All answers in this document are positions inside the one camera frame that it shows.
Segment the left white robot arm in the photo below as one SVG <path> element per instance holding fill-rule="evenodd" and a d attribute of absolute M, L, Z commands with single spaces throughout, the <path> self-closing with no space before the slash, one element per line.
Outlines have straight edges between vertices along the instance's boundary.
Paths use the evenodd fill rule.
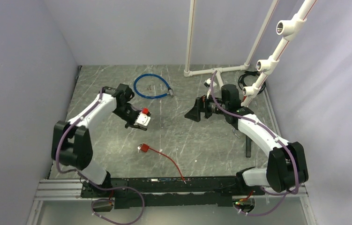
<path fill-rule="evenodd" d="M 125 121 L 125 128 L 147 130 L 151 113 L 147 108 L 133 107 L 130 100 L 134 96 L 126 84 L 117 88 L 104 86 L 78 115 L 54 125 L 51 155 L 60 174 L 76 172 L 93 186 L 98 196 L 110 194 L 111 174 L 93 160 L 90 129 L 113 113 Z"/>

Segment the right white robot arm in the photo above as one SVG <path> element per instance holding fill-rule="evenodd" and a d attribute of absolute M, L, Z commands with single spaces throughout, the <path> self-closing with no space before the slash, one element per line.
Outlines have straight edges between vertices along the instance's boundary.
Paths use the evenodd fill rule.
<path fill-rule="evenodd" d="M 239 90 L 233 84 L 221 87 L 221 97 L 201 96 L 184 117 L 200 122 L 213 114 L 223 115 L 234 129 L 256 143 L 267 156 L 265 168 L 250 167 L 237 172 L 235 188 L 242 195 L 253 187 L 269 187 L 277 193 L 291 192 L 293 187 L 308 181 L 305 152 L 299 142 L 290 142 L 264 125 L 252 110 L 241 106 Z"/>

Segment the dark grey rod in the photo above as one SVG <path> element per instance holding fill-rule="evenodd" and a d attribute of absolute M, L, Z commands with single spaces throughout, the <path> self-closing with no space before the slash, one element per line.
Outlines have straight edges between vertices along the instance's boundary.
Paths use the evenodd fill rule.
<path fill-rule="evenodd" d="M 246 143 L 245 143 L 245 157 L 250 158 L 252 154 L 252 140 L 248 136 L 246 136 Z"/>

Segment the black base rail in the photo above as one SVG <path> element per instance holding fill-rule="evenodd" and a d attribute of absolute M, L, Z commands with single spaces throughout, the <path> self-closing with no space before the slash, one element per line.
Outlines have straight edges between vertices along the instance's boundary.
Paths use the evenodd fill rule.
<path fill-rule="evenodd" d="M 112 178 L 111 187 L 113 191 L 100 190 L 84 181 L 81 198 L 112 199 L 115 209 L 129 209 L 142 205 L 231 207 L 239 199 L 264 195 L 258 186 L 247 186 L 240 175 L 186 177 L 185 182 L 178 177 Z"/>

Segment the aluminium frame rail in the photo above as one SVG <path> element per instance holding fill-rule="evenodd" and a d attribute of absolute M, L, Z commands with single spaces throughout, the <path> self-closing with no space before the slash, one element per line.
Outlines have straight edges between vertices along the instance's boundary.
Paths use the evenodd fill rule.
<path fill-rule="evenodd" d="M 82 197 L 84 188 L 82 183 L 78 179 L 43 179 L 39 182 L 36 189 L 35 196 L 33 198 L 33 205 L 31 212 L 27 220 L 27 224 L 36 224 L 38 216 L 40 215 L 41 208 L 44 202 L 47 201 L 95 201 L 96 197 Z M 308 198 L 308 192 L 305 185 L 299 188 L 299 192 L 296 195 L 287 195 L 287 197 L 295 197 L 300 199 L 300 203 L 303 207 L 303 212 L 307 224 L 316 225 L 317 220 L 315 218 L 311 202 Z"/>

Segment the white PVC pipe frame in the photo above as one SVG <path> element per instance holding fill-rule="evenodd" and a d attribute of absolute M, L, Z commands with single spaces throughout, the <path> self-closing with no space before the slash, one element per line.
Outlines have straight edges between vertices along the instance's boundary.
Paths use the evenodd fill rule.
<path fill-rule="evenodd" d="M 255 68 L 281 39 L 276 24 L 306 15 L 312 5 L 311 0 L 183 1 L 185 78 L 204 78 L 215 68 L 222 76 Z"/>

